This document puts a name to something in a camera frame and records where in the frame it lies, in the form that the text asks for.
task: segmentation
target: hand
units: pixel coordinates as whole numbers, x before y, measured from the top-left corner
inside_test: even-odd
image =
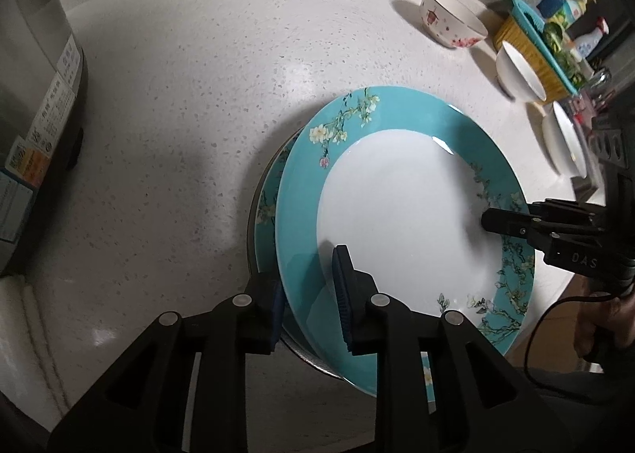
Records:
[[[589,283],[585,283],[585,295],[589,295]],[[604,296],[596,292],[591,297]],[[597,327],[612,331],[615,347],[624,349],[635,341],[635,290],[625,299],[612,299],[605,303],[580,303],[575,326],[573,347],[580,358],[593,348]]]

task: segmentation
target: label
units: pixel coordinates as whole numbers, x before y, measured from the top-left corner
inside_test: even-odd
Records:
[[[60,58],[57,60],[57,65],[55,66],[66,84],[70,87],[72,87],[75,82],[75,77],[77,76],[77,71],[79,69],[80,58],[81,55],[77,49],[77,45],[75,45],[75,38],[71,33]]]
[[[15,242],[33,190],[0,172],[0,240]]]
[[[31,186],[39,188],[50,163],[50,158],[44,153],[30,147],[26,141],[17,136],[4,168]]]
[[[31,123],[27,143],[50,158],[64,130],[74,100],[73,90],[59,73],[55,73],[37,115]]]

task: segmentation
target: white speckled countertop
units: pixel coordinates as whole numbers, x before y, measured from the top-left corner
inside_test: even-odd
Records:
[[[491,45],[440,47],[420,29],[418,0],[62,3],[90,72],[85,141],[29,280],[71,403],[158,314],[207,311],[244,287],[264,166],[352,88],[439,96],[493,137],[528,200],[573,197],[533,109],[496,86]],[[568,278],[539,261],[531,319]],[[350,447],[373,427],[372,398],[282,345],[248,359],[247,394],[252,451]]]

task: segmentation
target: basket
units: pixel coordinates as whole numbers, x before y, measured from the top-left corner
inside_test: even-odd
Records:
[[[514,7],[505,23],[494,36],[494,48],[498,51],[503,41],[516,48],[538,75],[547,94],[546,104],[575,95],[578,91],[566,77],[547,45],[529,22],[542,32],[542,18],[523,0],[513,0]]]

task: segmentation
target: plate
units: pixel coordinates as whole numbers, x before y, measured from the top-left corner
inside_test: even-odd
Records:
[[[359,389],[377,392],[374,355],[354,357],[342,339],[331,253],[345,244],[381,292],[421,313],[457,309],[505,353],[529,303],[534,251],[484,231],[488,207],[527,211],[505,156],[455,107],[398,86],[357,90],[324,107],[287,158],[275,209],[285,293],[313,350]]]
[[[251,273],[278,270],[275,257],[275,202],[285,163],[299,132],[295,132],[277,150],[256,187],[247,225],[247,256]],[[288,306],[285,306],[282,327],[282,341],[300,359],[328,376],[340,377],[313,351]]]

